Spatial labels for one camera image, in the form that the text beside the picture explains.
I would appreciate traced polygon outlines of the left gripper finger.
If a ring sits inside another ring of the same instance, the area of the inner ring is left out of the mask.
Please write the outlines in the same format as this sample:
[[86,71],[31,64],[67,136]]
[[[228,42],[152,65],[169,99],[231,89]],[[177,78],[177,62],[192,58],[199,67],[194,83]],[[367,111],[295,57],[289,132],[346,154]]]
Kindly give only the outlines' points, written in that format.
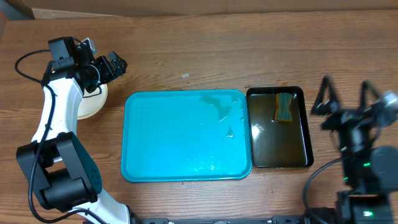
[[108,56],[109,56],[108,76],[120,77],[121,75],[124,75],[127,69],[127,62],[114,51],[109,53]]
[[109,83],[116,79],[115,70],[105,56],[96,59],[95,67],[99,71],[100,83]]

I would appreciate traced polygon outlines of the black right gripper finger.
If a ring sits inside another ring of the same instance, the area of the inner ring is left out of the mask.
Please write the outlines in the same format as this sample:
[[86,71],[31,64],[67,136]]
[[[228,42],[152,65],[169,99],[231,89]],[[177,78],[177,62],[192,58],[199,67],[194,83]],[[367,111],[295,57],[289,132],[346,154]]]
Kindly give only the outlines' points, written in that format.
[[329,115],[339,111],[340,108],[340,101],[337,97],[331,77],[325,75],[322,79],[318,95],[311,109],[311,114]]
[[379,90],[373,85],[369,80],[365,80],[361,85],[361,94],[359,101],[359,108],[361,110],[366,110],[369,106],[369,101],[377,101],[380,97]]

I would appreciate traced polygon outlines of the white plate with stain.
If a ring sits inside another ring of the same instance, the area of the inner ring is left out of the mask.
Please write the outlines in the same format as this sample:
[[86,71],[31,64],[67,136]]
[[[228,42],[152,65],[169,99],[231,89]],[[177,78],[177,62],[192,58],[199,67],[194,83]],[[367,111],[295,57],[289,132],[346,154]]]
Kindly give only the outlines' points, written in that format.
[[107,97],[107,84],[100,85],[92,93],[88,93],[84,90],[83,99],[78,108],[77,119],[86,119],[96,114],[106,103]]

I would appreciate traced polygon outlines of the green yellow sponge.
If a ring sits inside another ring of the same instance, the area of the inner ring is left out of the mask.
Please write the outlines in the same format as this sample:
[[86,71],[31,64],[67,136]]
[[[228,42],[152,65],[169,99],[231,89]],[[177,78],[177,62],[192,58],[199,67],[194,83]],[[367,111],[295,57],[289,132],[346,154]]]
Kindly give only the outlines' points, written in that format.
[[290,105],[293,96],[290,93],[278,93],[275,95],[274,121],[291,122],[292,115]]

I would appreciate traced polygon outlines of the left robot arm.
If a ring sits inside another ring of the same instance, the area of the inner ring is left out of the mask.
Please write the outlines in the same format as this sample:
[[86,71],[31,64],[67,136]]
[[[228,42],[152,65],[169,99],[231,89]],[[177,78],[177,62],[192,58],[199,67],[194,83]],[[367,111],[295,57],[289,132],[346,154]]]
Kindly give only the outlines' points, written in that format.
[[28,181],[28,203],[42,223],[74,214],[90,223],[140,223],[125,204],[103,189],[98,166],[76,136],[84,92],[93,92],[126,72],[127,62],[115,52],[94,58],[87,41],[49,43],[52,60],[39,80],[45,99],[37,132],[18,147],[17,162]]

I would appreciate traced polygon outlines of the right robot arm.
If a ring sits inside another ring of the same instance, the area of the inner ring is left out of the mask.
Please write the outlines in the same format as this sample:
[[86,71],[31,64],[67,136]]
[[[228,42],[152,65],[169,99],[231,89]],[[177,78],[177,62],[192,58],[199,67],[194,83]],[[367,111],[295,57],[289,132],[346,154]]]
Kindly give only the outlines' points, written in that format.
[[[336,131],[341,156],[316,170],[306,181],[301,223],[392,223],[389,195],[397,191],[397,148],[373,144],[383,128],[397,121],[397,95],[380,94],[369,81],[361,85],[357,108],[344,109],[329,76],[323,77],[311,109],[325,116],[321,129]],[[335,207],[312,208],[308,190],[312,180],[326,168],[341,162],[343,181],[350,190],[337,193]]]

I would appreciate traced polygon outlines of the black water tray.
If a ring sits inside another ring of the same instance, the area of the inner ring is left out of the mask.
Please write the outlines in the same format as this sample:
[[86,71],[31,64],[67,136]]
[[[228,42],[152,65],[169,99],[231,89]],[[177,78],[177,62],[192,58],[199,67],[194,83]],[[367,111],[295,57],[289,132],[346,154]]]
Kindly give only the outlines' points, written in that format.
[[[275,95],[290,93],[291,122],[274,121]],[[257,87],[246,92],[252,161],[260,168],[310,167],[314,163],[303,90]]]

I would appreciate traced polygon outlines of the blue plastic tray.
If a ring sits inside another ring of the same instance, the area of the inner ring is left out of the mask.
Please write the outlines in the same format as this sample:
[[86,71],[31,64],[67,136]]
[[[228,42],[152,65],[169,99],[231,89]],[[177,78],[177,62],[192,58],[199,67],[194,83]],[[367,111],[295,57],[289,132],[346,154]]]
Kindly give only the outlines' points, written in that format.
[[121,173],[127,181],[242,179],[251,169],[242,92],[142,91],[126,100]]

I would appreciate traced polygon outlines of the cardboard board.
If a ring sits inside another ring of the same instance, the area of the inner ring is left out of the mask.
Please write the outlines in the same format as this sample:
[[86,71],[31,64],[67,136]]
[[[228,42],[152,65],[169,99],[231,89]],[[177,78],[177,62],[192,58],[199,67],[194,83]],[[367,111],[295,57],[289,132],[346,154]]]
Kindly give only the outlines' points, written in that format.
[[32,9],[114,16],[397,9],[397,0],[26,0]]

